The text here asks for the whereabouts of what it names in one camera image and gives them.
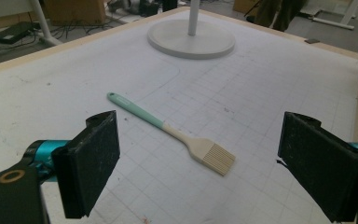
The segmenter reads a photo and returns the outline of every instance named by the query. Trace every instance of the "person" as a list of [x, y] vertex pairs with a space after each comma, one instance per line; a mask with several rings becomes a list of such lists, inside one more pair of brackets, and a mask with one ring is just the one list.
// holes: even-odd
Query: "person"
[[284, 32], [307, 0], [262, 0], [255, 16], [255, 24]]

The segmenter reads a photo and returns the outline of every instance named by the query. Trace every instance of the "brush bristles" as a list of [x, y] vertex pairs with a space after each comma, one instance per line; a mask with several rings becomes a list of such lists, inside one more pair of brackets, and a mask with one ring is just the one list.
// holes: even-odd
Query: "brush bristles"
[[214, 144], [202, 161], [205, 165], [215, 170], [220, 175], [225, 175], [232, 163], [234, 163], [235, 156], [219, 145]]

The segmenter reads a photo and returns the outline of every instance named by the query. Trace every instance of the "robotic arm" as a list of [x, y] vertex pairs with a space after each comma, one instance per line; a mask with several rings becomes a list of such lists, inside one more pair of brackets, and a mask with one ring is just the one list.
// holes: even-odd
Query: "robotic arm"
[[89, 216], [119, 155], [116, 111], [95, 115], [71, 141], [33, 142], [0, 172], [0, 223], [50, 223], [40, 185], [57, 178], [67, 218]]

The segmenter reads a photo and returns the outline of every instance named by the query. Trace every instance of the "round white base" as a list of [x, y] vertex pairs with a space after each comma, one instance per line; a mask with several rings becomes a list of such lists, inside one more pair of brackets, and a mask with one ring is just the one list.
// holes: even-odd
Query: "round white base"
[[234, 35], [205, 21], [198, 21], [195, 35], [188, 34], [188, 21], [163, 21], [147, 34], [153, 48], [187, 59], [212, 59], [229, 54], [235, 45]]

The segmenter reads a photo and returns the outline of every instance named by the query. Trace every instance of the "white pole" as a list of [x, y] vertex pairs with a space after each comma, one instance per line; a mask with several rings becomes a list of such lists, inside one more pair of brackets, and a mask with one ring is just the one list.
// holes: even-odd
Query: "white pole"
[[196, 35], [197, 20], [199, 17], [200, 0], [191, 0], [190, 19], [188, 20], [188, 34]]

